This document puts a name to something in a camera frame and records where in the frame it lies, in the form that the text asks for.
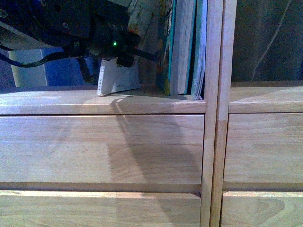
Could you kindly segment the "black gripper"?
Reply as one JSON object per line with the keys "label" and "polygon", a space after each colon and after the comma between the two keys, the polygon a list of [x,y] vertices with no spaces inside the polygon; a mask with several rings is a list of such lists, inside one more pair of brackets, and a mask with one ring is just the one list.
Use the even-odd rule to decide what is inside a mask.
{"label": "black gripper", "polygon": [[3,50],[32,50],[59,47],[61,50],[31,63],[5,55],[13,66],[33,68],[61,59],[86,57],[116,59],[131,67],[140,38],[128,30],[128,0],[3,0],[0,3],[0,47]]}

